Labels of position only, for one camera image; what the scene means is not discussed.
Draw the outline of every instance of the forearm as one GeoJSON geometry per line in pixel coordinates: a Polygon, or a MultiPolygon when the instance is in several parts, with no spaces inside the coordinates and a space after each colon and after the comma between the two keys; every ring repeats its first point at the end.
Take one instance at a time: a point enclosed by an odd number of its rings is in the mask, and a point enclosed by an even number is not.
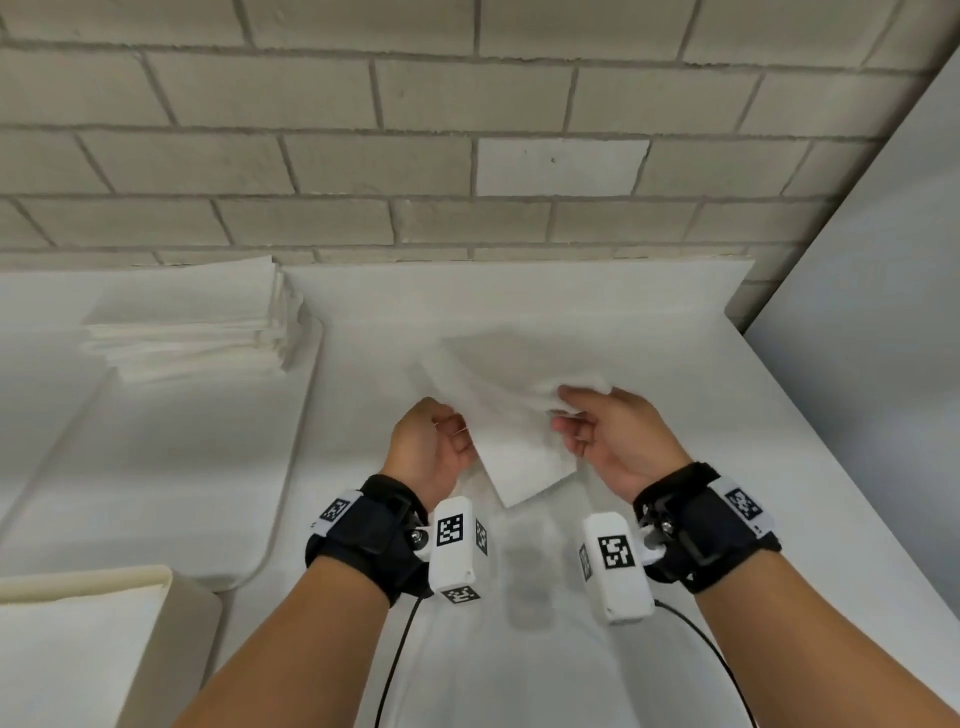
{"type": "Polygon", "coordinates": [[[389,607],[366,576],[321,556],[174,728],[350,728],[389,607]]]}
{"type": "Polygon", "coordinates": [[[761,551],[697,596],[764,728],[960,728],[960,717],[761,551]]]}

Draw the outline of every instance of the person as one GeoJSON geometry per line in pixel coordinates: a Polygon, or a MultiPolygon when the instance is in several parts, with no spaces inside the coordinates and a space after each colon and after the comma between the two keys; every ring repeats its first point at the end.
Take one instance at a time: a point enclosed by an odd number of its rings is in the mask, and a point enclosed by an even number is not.
{"type": "MultiPolygon", "coordinates": [[[[554,418],[553,428],[625,500],[692,462],[644,398],[565,387],[559,394],[582,415],[554,418]]],[[[432,511],[475,458],[463,420],[425,399],[397,423],[382,473],[432,511]]],[[[764,728],[960,728],[960,716],[779,553],[758,550],[696,600],[764,728]]],[[[176,728],[349,728],[389,607],[360,571],[320,556],[176,728]]]]}

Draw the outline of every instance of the beige brick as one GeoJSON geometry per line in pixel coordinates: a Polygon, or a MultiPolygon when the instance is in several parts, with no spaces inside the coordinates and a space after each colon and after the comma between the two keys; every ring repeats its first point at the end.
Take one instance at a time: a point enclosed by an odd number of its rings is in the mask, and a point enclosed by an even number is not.
{"type": "Polygon", "coordinates": [[[558,132],[569,68],[378,61],[388,129],[558,132]]]}
{"type": "Polygon", "coordinates": [[[883,136],[913,106],[923,81],[899,76],[770,73],[743,133],[883,136]]]}
{"type": "Polygon", "coordinates": [[[57,245],[160,248],[227,245],[206,200],[32,200],[24,206],[57,245]]]}
{"type": "Polygon", "coordinates": [[[475,248],[474,260],[607,260],[613,249],[599,247],[475,248]]]}
{"type": "Polygon", "coordinates": [[[375,248],[317,250],[321,263],[414,263],[469,260],[466,248],[375,248]]]}
{"type": "Polygon", "coordinates": [[[168,123],[126,53],[0,50],[0,99],[4,124],[168,123]]]}
{"type": "Polygon", "coordinates": [[[742,245],[633,245],[617,248],[613,257],[728,257],[744,255],[746,250],[742,245]]]}
{"type": "Polygon", "coordinates": [[[393,245],[387,203],[377,200],[224,200],[240,246],[393,245]]]}
{"type": "Polygon", "coordinates": [[[469,55],[472,0],[245,0],[261,47],[469,55]]]}
{"type": "Polygon", "coordinates": [[[400,202],[404,243],[542,243],[549,203],[400,202]]]}
{"type": "Polygon", "coordinates": [[[376,126],[365,61],[153,54],[186,126],[369,129],[376,126]]]}
{"type": "Polygon", "coordinates": [[[686,236],[694,243],[812,240],[833,211],[822,203],[707,203],[686,236]]]}
{"type": "Polygon", "coordinates": [[[290,194],[272,136],[87,132],[87,148],[119,192],[290,194]]]}
{"type": "Polygon", "coordinates": [[[0,193],[106,191],[70,134],[0,132],[0,193]]]}
{"type": "Polygon", "coordinates": [[[655,59],[680,50],[693,0],[484,0],[480,55],[655,59]]]}
{"type": "Polygon", "coordinates": [[[89,271],[156,265],[150,253],[0,253],[0,269],[20,271],[89,271]]]}
{"type": "Polygon", "coordinates": [[[879,151],[862,141],[816,141],[784,195],[842,195],[850,191],[879,151]]]}
{"type": "Polygon", "coordinates": [[[264,255],[269,255],[280,265],[312,265],[317,262],[314,260],[313,251],[304,248],[299,250],[221,248],[207,251],[159,251],[157,253],[160,262],[164,265],[204,265],[228,260],[246,260],[264,255]]]}
{"type": "Polygon", "coordinates": [[[679,241],[696,207],[694,203],[558,203],[553,242],[679,241]]]}
{"type": "Polygon", "coordinates": [[[638,195],[779,195],[806,152],[805,141],[667,141],[657,139],[643,166],[638,195]]]}
{"type": "Polygon", "coordinates": [[[751,321],[779,287],[779,283],[744,283],[736,289],[725,312],[731,319],[751,321]]]}
{"type": "Polygon", "coordinates": [[[293,134],[300,190],[358,195],[468,195],[470,140],[455,136],[293,134]]]}
{"type": "Polygon", "coordinates": [[[570,116],[572,132],[732,132],[757,73],[582,68],[570,116]]]}
{"type": "Polygon", "coordinates": [[[13,205],[0,200],[0,250],[49,247],[47,241],[13,205]]]}
{"type": "Polygon", "coordinates": [[[82,43],[241,45],[230,0],[0,0],[11,36],[82,43]]]}
{"type": "Polygon", "coordinates": [[[697,63],[859,65],[896,0],[706,0],[684,52],[697,63]]]}
{"type": "Polygon", "coordinates": [[[806,245],[754,245],[747,255],[754,267],[747,280],[783,280],[806,252],[806,245]]]}
{"type": "Polygon", "coordinates": [[[906,0],[867,65],[923,70],[939,68],[956,47],[960,3],[906,0]]]}

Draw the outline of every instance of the wire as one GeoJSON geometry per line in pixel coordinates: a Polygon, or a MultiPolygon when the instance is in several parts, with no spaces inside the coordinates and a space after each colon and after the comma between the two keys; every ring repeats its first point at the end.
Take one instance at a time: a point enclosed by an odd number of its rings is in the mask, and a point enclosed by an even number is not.
{"type": "Polygon", "coordinates": [[[696,624],[694,624],[692,621],[690,621],[690,618],[687,615],[685,615],[683,612],[681,612],[679,609],[676,609],[675,607],[671,607],[669,604],[666,604],[660,601],[659,599],[654,599],[654,604],[656,604],[661,609],[665,609],[667,612],[670,612],[676,615],[677,617],[679,617],[680,619],[682,619],[684,622],[686,622],[686,625],[690,629],[692,629],[694,632],[700,635],[701,640],[707,643],[707,646],[713,651],[713,654],[716,655],[717,660],[720,661],[720,664],[723,666],[723,669],[727,671],[727,675],[728,677],[730,677],[730,681],[733,683],[733,686],[736,688],[736,694],[740,696],[740,700],[743,702],[744,710],[747,711],[747,717],[750,719],[750,724],[754,728],[756,728],[756,720],[754,719],[754,714],[751,713],[750,711],[750,706],[747,705],[747,698],[743,696],[743,691],[740,689],[739,683],[737,683],[736,678],[733,677],[733,670],[731,670],[730,666],[727,665],[727,661],[723,659],[723,655],[720,654],[720,650],[716,648],[715,644],[713,644],[713,640],[711,640],[707,635],[705,635],[704,631],[700,627],[698,627],[696,624]]]}
{"type": "Polygon", "coordinates": [[[403,636],[400,637],[400,644],[396,646],[394,663],[390,665],[390,672],[387,673],[387,682],[383,685],[383,694],[380,695],[380,705],[376,709],[376,720],[373,722],[373,728],[380,728],[380,717],[383,715],[383,706],[387,704],[387,692],[390,691],[390,684],[394,680],[396,664],[400,661],[400,652],[403,651],[403,645],[406,643],[407,635],[410,633],[410,625],[414,623],[414,617],[417,615],[417,610],[420,608],[420,603],[422,601],[422,596],[417,597],[417,601],[414,603],[414,608],[410,610],[410,617],[407,618],[407,626],[403,628],[403,636]]]}

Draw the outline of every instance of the white container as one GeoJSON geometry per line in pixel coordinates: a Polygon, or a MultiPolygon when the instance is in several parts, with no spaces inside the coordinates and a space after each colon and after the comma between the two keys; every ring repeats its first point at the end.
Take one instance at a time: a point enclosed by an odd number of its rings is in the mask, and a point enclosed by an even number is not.
{"type": "Polygon", "coordinates": [[[114,726],[169,728],[204,678],[222,608],[212,592],[164,566],[71,571],[0,579],[0,607],[150,586],[162,602],[114,726]]]}

